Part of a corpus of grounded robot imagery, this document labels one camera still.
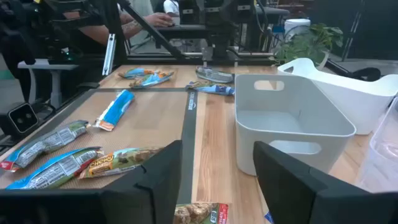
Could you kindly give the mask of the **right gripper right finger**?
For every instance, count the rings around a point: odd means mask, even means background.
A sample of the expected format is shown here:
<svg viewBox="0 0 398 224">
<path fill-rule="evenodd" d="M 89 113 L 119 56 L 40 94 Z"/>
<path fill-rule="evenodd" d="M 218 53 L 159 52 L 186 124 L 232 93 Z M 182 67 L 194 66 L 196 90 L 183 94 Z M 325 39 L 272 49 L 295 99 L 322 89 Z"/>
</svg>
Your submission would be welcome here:
<svg viewBox="0 0 398 224">
<path fill-rule="evenodd" d="M 367 192 L 261 141 L 252 157 L 274 224 L 398 224 L 398 192 Z"/>
</svg>

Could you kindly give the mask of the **green Chewy granola bar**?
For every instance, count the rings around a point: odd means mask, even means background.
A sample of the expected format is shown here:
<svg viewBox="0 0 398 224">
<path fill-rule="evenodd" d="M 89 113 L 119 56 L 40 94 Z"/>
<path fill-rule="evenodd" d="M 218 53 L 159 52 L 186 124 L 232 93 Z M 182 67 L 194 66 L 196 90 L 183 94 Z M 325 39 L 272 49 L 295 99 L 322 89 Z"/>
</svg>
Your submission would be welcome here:
<svg viewBox="0 0 398 224">
<path fill-rule="evenodd" d="M 79 179 L 103 177 L 122 174 L 135 169 L 153 155 L 163 150 L 164 147 L 137 147 L 114 151 L 92 161 L 88 167 L 80 173 Z"/>
</svg>

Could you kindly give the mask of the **red brown granola bar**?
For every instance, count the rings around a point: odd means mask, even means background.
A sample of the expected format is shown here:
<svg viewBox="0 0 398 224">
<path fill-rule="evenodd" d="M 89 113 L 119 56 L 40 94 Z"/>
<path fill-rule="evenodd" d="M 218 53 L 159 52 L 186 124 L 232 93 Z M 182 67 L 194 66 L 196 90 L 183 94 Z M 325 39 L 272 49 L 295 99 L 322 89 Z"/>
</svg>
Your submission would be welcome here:
<svg viewBox="0 0 398 224">
<path fill-rule="evenodd" d="M 229 205 L 195 202 L 176 205 L 173 224 L 226 224 Z"/>
</svg>

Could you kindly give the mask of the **silver blue granola bar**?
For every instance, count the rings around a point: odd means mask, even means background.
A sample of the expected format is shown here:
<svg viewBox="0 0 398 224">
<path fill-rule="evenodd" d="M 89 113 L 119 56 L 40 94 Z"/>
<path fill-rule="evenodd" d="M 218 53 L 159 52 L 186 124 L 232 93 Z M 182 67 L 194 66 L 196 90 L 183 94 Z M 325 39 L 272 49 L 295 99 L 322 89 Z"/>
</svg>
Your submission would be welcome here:
<svg viewBox="0 0 398 224">
<path fill-rule="evenodd" d="M 195 69 L 196 75 L 199 78 L 209 80 L 217 83 L 232 83 L 234 82 L 233 73 L 220 72 L 213 70 L 210 67 L 197 67 Z"/>
</svg>

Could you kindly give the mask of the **blue yellow granola bar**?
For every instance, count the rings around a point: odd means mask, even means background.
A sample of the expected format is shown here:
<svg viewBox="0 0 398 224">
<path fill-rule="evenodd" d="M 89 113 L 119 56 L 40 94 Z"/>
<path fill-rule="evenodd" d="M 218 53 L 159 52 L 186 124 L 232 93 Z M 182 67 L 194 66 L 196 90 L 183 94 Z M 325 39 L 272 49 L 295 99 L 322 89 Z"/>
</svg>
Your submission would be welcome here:
<svg viewBox="0 0 398 224">
<path fill-rule="evenodd" d="M 232 86 L 214 82 L 190 82 L 185 88 L 223 96 L 233 96 L 235 94 L 235 89 Z"/>
</svg>

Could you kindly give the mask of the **blue brown granola bar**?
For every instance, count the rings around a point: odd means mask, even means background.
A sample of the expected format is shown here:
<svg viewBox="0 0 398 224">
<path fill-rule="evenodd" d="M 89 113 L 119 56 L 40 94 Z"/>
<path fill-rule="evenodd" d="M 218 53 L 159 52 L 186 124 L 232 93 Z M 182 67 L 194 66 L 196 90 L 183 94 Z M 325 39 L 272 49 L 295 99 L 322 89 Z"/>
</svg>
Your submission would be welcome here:
<svg viewBox="0 0 398 224">
<path fill-rule="evenodd" d="M 155 72 L 147 75 L 136 75 L 131 80 L 129 87 L 134 89 L 148 88 L 169 81 L 174 72 Z"/>
</svg>

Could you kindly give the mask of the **dark grey desk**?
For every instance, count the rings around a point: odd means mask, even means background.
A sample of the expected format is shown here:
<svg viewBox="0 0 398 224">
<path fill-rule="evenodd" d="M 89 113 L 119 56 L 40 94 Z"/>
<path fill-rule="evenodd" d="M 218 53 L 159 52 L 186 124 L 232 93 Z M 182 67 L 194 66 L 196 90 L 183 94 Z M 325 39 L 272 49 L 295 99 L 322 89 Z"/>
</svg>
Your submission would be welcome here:
<svg viewBox="0 0 398 224">
<path fill-rule="evenodd" d="M 280 18 L 289 14 L 288 10 L 273 7 L 256 6 L 256 13 L 262 21 L 277 24 Z M 211 33 L 218 34 L 227 31 L 224 27 L 211 28 L 200 24 L 182 24 L 170 27 L 157 27 L 156 30 L 167 40 L 170 39 L 207 39 Z"/>
</svg>

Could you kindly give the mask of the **person's hand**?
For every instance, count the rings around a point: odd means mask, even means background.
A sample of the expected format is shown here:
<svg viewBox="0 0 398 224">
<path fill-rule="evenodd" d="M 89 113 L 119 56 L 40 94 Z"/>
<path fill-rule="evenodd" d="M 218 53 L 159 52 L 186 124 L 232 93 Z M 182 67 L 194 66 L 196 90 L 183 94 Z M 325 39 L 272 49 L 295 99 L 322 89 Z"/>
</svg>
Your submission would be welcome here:
<svg viewBox="0 0 398 224">
<path fill-rule="evenodd" d="M 156 12 L 144 16 L 144 19 L 154 27 L 170 27 L 174 25 L 172 18 L 166 13 Z"/>
</svg>

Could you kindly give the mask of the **translucent baking mat black border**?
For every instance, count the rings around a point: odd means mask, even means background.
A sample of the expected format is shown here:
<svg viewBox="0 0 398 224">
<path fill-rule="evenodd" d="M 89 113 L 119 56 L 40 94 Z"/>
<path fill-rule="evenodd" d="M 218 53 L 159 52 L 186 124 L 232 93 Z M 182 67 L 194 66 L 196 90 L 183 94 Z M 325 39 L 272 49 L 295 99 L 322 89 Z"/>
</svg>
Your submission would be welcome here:
<svg viewBox="0 0 398 224">
<path fill-rule="evenodd" d="M 90 90 L 67 106 L 29 137 L 0 156 L 0 162 L 12 151 L 33 138 L 45 134 L 63 124 L 81 119 L 94 124 L 97 117 L 108 107 L 122 89 Z M 119 149 L 145 146 L 166 146 L 174 140 L 183 141 L 182 177 L 178 203 L 192 200 L 193 160 L 195 150 L 195 129 L 198 93 L 187 92 L 183 88 L 133 91 L 134 99 L 112 131 L 89 127 L 87 133 L 49 155 L 36 159 L 29 167 L 16 172 L 0 169 L 0 189 L 28 176 L 48 159 L 73 149 L 101 146 L 105 154 Z M 73 179 L 61 188 L 88 189 L 101 188 L 121 175 L 92 179 Z"/>
</svg>

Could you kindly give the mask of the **grey plastic bin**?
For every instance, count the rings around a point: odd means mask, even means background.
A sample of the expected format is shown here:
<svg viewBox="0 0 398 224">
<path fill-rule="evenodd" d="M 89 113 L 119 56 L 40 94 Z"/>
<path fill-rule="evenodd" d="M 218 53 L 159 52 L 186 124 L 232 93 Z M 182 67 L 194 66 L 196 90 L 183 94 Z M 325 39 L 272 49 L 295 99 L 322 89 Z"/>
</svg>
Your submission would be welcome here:
<svg viewBox="0 0 398 224">
<path fill-rule="evenodd" d="M 256 141 L 329 172 L 356 134 L 354 124 L 304 77 L 236 75 L 234 99 L 236 160 L 249 175 L 256 173 Z"/>
</svg>

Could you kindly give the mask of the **green artificial plant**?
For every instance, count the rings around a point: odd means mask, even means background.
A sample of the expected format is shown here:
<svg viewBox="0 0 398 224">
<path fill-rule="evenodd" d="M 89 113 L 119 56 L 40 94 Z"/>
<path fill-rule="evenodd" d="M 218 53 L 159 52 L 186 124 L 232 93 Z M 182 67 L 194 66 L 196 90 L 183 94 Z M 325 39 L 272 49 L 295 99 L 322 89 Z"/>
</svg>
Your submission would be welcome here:
<svg viewBox="0 0 398 224">
<path fill-rule="evenodd" d="M 316 67 L 326 64 L 334 46 L 343 45 L 343 31 L 326 24 L 297 26 L 289 29 L 274 54 L 277 65 L 283 65 L 298 58 L 309 58 Z"/>
</svg>

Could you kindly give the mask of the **clear container left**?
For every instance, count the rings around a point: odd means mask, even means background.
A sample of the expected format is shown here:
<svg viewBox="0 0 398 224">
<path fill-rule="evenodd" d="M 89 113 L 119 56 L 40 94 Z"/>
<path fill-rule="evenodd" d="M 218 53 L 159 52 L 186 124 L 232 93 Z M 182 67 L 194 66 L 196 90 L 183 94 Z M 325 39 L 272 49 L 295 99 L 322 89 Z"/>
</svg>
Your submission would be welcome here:
<svg viewBox="0 0 398 224">
<path fill-rule="evenodd" d="M 279 75 L 296 75 L 312 80 L 355 125 L 356 133 L 369 134 L 389 103 L 398 95 L 398 75 L 386 75 L 374 82 L 319 71 L 309 58 L 298 58 L 277 67 Z"/>
</svg>

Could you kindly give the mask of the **silver aluminium extrusion piece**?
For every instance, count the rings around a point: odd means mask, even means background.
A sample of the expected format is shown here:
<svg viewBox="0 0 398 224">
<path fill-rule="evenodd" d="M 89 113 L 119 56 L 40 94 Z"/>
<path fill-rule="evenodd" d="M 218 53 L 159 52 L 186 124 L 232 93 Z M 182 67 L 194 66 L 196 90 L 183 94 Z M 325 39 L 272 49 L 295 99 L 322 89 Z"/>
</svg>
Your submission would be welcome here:
<svg viewBox="0 0 398 224">
<path fill-rule="evenodd" d="M 104 57 L 102 76 L 108 76 L 111 73 L 113 67 L 115 49 L 116 49 L 115 34 L 110 34 L 108 37 L 106 54 Z"/>
</svg>

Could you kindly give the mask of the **black tripod stand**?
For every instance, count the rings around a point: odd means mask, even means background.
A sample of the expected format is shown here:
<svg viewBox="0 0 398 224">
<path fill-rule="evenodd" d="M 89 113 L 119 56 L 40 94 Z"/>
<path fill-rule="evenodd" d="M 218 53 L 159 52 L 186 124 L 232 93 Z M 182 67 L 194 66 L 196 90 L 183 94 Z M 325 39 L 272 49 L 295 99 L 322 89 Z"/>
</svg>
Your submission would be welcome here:
<svg viewBox="0 0 398 224">
<path fill-rule="evenodd" d="M 345 43 L 345 46 L 343 49 L 343 53 L 341 55 L 342 62 L 344 62 L 349 55 L 349 50 L 350 50 L 351 44 L 353 42 L 354 35 L 356 33 L 356 29 L 358 28 L 359 23 L 361 21 L 361 15 L 363 12 L 364 5 L 365 5 L 365 0 L 359 0 L 359 6 L 356 10 L 356 14 L 355 14 L 351 29 L 348 32 L 347 40 L 346 40 L 346 43 Z"/>
</svg>

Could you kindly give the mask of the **white side table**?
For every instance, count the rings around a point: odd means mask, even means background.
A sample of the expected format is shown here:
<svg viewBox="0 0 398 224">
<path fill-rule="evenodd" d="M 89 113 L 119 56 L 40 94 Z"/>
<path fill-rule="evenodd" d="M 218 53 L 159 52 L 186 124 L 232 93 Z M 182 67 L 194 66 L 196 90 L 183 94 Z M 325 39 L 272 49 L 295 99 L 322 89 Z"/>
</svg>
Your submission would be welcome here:
<svg viewBox="0 0 398 224">
<path fill-rule="evenodd" d="M 62 70 L 73 70 L 77 65 L 67 64 L 50 64 L 48 59 L 37 58 L 35 63 L 28 65 L 25 61 L 19 62 L 19 69 L 28 69 L 30 73 L 30 92 L 29 103 L 32 104 L 36 100 L 36 80 L 34 70 L 48 70 L 52 75 L 52 92 L 50 95 L 50 104 L 56 109 L 62 104 L 62 92 L 60 89 L 60 73 Z"/>
</svg>

